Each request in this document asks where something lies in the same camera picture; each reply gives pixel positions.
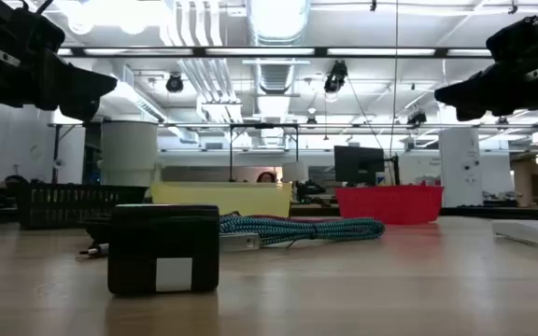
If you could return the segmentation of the black computer monitor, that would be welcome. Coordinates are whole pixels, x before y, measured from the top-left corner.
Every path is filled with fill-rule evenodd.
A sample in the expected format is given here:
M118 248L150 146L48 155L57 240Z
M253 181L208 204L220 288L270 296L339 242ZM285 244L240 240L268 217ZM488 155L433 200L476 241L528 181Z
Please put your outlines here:
M338 182L374 186L376 175L385 172L385 156L381 148L336 146L333 155Z

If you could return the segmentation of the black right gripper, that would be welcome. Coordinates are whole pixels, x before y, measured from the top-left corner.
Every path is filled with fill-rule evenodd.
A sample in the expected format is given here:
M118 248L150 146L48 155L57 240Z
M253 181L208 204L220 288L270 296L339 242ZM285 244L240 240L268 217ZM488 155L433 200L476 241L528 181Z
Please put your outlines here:
M486 107L500 114L538 109L538 15L502 28L486 47L495 64L437 89L434 98L455 106L460 122L483 118Z

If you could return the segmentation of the silver ventilation duct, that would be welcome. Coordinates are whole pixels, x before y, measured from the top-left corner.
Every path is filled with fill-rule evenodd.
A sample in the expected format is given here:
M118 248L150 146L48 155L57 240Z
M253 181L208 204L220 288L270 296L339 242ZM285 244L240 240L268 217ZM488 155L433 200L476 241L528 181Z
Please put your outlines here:
M311 0L246 0L250 44L255 47L296 47L304 40ZM286 94L295 75L295 59L258 59L255 76L259 90Z

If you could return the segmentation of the white cylindrical container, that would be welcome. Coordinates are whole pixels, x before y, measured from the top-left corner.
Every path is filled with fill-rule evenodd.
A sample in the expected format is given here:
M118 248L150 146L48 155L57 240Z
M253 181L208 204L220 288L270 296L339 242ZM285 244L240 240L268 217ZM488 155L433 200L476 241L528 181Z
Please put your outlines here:
M101 125L101 184L148 187L158 159L158 126L142 121Z

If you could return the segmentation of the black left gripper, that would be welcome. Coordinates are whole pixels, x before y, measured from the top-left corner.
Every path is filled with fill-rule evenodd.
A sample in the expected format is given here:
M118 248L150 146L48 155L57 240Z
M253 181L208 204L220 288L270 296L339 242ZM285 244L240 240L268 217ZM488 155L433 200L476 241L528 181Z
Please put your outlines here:
M114 91L118 80L57 56L64 31L43 15L53 0L44 0L35 11L27 0L20 1L12 8L0 0L0 104L60 107L65 117L90 122L98 99Z

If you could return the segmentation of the yellow plastic bin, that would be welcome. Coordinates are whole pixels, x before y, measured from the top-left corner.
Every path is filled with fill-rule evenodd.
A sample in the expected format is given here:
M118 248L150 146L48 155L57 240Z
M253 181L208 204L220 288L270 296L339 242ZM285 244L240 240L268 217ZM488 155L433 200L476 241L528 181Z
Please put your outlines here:
M287 217L292 195L290 183L157 182L149 189L154 203L213 204L243 216Z

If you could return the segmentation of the red mesh basket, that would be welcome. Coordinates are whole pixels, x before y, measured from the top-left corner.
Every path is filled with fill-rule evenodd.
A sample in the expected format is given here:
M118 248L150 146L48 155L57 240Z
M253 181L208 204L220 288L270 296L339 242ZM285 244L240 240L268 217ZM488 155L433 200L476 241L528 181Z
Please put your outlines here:
M335 190L344 218L369 217L386 225L419 225L435 221L442 208L444 188L399 185Z

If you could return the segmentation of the black mesh basket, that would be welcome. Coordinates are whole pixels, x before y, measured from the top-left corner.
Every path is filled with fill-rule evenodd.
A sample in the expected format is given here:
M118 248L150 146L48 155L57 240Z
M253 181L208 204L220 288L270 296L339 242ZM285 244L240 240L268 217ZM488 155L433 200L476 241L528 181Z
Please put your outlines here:
M77 228L91 217L109 215L119 204L142 203L147 187L31 183L19 194L24 230Z

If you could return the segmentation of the black metal frame stand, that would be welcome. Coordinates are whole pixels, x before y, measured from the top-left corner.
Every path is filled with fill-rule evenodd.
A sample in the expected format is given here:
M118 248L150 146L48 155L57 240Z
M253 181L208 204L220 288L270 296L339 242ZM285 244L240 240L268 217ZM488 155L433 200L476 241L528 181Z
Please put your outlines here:
M280 128L283 131L285 129L293 129L295 131L294 142L296 145L295 148L295 160L298 162L299 157L299 136L300 136L300 125L297 123L271 123L271 122L258 122L258 123L230 123L229 124L229 181L235 182L234 178L234 147L233 142L240 135L237 134L234 136L234 129L243 129L254 128L256 130L269 130Z

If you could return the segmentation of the white lamp shade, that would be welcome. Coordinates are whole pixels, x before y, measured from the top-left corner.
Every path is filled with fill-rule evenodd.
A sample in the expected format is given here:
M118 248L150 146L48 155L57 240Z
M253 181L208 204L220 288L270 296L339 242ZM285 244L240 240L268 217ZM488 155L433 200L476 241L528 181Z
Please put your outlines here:
M282 165L283 182L302 182L308 179L308 167L303 161L286 162Z

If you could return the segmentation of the white square column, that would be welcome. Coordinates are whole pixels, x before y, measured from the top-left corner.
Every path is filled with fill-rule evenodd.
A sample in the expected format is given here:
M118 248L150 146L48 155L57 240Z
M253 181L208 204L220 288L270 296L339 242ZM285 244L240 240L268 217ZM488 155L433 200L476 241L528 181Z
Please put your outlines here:
M483 204L482 165L477 129L450 128L439 132L443 207Z

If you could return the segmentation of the white and green box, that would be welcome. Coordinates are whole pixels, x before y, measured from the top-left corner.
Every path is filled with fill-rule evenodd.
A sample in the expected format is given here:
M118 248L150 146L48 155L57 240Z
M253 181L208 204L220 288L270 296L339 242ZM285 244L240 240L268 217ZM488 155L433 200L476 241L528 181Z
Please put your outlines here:
M495 235L538 246L538 220L496 219L491 222L491 228Z

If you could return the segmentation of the black overhead crossbar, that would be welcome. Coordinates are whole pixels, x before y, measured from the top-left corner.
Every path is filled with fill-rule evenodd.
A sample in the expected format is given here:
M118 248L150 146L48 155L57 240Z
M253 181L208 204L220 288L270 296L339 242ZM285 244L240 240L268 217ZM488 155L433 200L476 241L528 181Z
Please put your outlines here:
M476 48L327 48L327 47L70 47L65 58L341 58L341 59L491 59L487 49Z

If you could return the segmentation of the small black cube charger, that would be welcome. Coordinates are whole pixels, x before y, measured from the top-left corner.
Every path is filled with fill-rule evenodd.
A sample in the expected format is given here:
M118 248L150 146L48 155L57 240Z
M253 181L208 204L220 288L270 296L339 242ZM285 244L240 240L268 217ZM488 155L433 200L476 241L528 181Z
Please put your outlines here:
M219 284L219 209L123 204L111 214L107 287L118 296L207 292Z

